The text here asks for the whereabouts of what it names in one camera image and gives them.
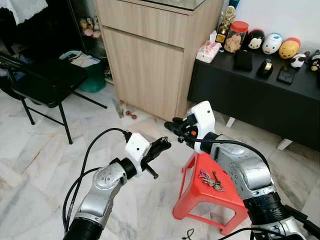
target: black cabinet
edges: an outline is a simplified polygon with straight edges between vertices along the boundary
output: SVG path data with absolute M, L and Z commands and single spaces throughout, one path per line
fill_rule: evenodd
M 256 75 L 265 58 L 273 72 L 264 79 Z M 188 100 L 209 100 L 214 110 L 283 138 L 320 150 L 320 90 L 316 73 L 304 64 L 287 85 L 277 81 L 289 62 L 277 55 L 253 53 L 252 71 L 233 68 L 234 55 L 219 53 L 212 63 L 195 61 Z

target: red plastic stool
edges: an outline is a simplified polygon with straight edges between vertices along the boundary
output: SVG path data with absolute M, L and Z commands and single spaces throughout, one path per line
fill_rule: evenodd
M 194 169 L 190 184 L 182 194 L 187 169 L 190 169 L 193 166 Z M 212 172 L 215 171 L 216 176 L 221 181 L 221 186 L 225 191 L 217 191 L 212 186 L 204 183 L 203 180 L 199 178 L 200 171 L 207 172 L 211 178 L 214 177 Z M 221 229 L 222 235 L 228 235 L 248 217 L 247 209 L 245 208 L 242 199 L 239 197 L 230 177 L 214 160 L 211 159 L 210 155 L 206 153 L 198 154 L 195 152 L 182 169 L 182 173 L 183 178 L 179 199 L 172 212 L 176 219 L 181 220 L 184 217 L 193 218 L 216 226 Z M 200 202 L 209 202 L 232 209 L 234 210 L 234 216 L 226 225 L 222 225 L 221 223 L 207 218 L 190 214 L 189 212 Z

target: keys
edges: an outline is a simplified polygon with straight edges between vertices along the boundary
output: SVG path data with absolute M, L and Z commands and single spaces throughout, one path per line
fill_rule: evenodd
M 208 184 L 210 187 L 213 187 L 216 191 L 225 191 L 223 187 L 221 187 L 221 181 L 218 180 L 216 171 L 213 171 L 212 173 L 215 179 L 211 178 L 205 171 L 200 171 L 199 178 L 201 178 L 203 182 Z

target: cabinet drawer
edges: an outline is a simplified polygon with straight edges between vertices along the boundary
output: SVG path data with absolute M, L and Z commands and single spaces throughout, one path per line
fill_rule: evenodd
M 183 52 L 139 36 L 103 29 L 118 97 L 162 119 L 175 116 Z
M 101 24 L 183 48 L 187 15 L 121 0 L 96 0 Z

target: red jar lid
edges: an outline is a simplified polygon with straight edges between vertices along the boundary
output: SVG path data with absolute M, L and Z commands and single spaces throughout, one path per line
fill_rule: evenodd
M 231 24 L 231 28 L 236 32 L 246 32 L 248 31 L 248 27 L 249 27 L 248 23 L 244 21 L 234 21 Z

